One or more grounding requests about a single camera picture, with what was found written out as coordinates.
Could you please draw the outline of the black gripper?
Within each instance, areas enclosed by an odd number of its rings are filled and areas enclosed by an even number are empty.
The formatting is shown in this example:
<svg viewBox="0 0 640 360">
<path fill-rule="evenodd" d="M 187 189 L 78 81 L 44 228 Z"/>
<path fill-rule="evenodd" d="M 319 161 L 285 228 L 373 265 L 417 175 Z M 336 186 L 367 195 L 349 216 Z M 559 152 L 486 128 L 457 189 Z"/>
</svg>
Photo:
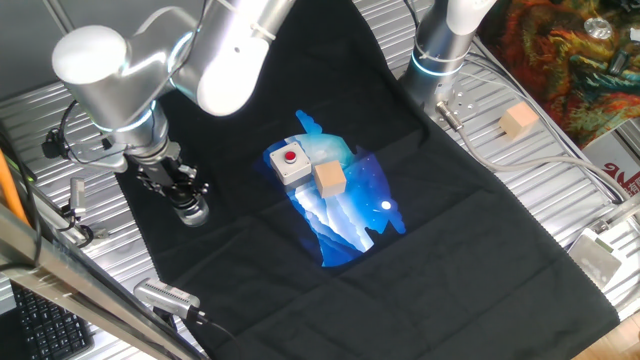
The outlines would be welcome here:
<svg viewBox="0 0 640 360">
<path fill-rule="evenodd" d="M 153 164 L 139 164 L 136 177 L 152 192 L 167 198 L 191 198 L 206 195 L 209 184 L 198 170 L 169 157 Z"/>
</svg>

